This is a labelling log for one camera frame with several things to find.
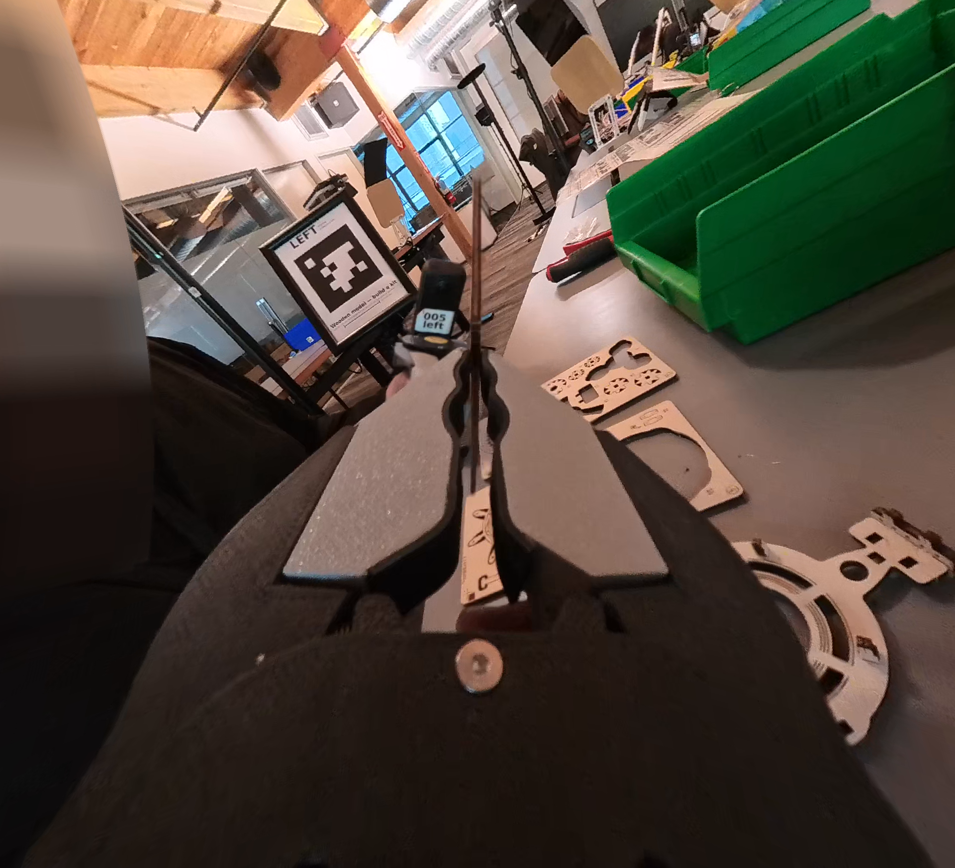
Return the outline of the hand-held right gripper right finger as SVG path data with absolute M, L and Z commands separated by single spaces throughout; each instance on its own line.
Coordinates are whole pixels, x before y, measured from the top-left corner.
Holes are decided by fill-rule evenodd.
M 497 572 L 509 599 L 632 588 L 669 570 L 597 432 L 492 352 L 482 361 Z

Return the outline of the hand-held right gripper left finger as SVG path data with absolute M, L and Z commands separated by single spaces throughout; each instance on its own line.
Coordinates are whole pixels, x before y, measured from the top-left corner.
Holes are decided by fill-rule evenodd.
M 383 595 L 400 611 L 447 583 L 460 555 L 469 377 L 465 351 L 430 359 L 356 425 L 286 561 L 286 579 Z

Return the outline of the wooden sheet with blob cutouts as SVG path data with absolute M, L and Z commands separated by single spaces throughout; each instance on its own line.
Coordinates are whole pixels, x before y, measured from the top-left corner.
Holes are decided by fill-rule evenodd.
M 473 181 L 472 197 L 472 258 L 471 292 L 468 312 L 469 365 L 469 476 L 468 493 L 463 502 L 461 525 L 461 588 L 460 601 L 464 606 L 497 599 L 503 587 L 495 561 L 494 524 L 491 510 L 490 484 L 484 478 L 481 445 L 482 408 L 482 336 L 483 318 L 481 288 L 482 265 L 482 185 Z

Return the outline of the wooden sheet with gears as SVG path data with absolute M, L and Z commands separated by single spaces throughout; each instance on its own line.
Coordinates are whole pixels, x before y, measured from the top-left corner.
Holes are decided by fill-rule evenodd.
M 673 367 L 635 337 L 625 336 L 541 387 L 594 424 L 676 379 Z

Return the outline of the round wooden frame part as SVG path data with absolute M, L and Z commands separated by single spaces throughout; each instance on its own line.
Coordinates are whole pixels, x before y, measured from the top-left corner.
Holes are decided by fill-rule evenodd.
M 824 561 L 752 539 L 734 550 L 805 626 L 807 662 L 849 746 L 862 742 L 889 687 L 887 642 L 868 597 L 893 573 L 918 585 L 953 577 L 953 550 L 898 511 L 876 507 L 853 524 L 856 548 Z

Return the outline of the framed marker sign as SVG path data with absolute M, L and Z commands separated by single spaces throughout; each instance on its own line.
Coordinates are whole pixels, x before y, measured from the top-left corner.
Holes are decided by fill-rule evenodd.
M 345 192 L 266 241 L 260 252 L 334 355 L 416 300 L 412 281 Z

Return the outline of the wooden sheet with ship wheel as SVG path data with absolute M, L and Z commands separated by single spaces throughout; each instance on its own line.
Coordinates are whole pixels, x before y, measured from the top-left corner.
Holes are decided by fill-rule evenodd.
M 742 484 L 720 459 L 706 439 L 671 401 L 647 408 L 633 417 L 616 422 L 606 432 L 622 443 L 665 432 L 692 442 L 706 459 L 709 478 L 692 497 L 690 505 L 700 512 L 710 511 L 745 496 Z

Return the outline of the red and black pliers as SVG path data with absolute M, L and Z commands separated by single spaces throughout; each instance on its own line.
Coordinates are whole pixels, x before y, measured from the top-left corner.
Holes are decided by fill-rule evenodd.
M 616 258 L 617 253 L 612 235 L 606 233 L 582 242 L 568 252 L 561 261 L 548 265 L 545 269 L 545 277 L 550 282 L 559 285 L 562 282 L 587 274 Z

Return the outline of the dark jacket on stand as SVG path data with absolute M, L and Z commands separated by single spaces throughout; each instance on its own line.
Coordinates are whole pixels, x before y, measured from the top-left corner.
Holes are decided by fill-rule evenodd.
M 569 169 L 559 159 L 557 152 L 552 149 L 548 138 L 541 130 L 535 129 L 521 137 L 519 160 L 538 170 L 544 176 L 552 197 L 558 197 L 567 183 Z

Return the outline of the printed paper sheets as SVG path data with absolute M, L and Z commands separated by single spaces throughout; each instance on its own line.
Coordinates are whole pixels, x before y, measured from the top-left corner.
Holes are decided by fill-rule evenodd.
M 695 100 L 684 108 L 676 108 L 668 116 L 656 121 L 640 134 L 631 135 L 627 142 L 611 149 L 603 158 L 588 166 L 579 175 L 572 175 L 558 193 L 561 204 L 579 193 L 607 179 L 612 172 L 628 163 L 646 163 L 674 149 L 700 133 L 711 123 L 720 120 L 731 110 L 754 97 L 754 94 Z

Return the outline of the green plastic bin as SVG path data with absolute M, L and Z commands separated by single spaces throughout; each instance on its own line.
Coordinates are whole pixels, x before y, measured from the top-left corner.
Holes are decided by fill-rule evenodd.
M 607 194 L 623 265 L 751 344 L 953 248 L 954 0 L 876 14 Z
M 788 0 L 708 56 L 708 85 L 729 93 L 865 12 L 870 0 Z

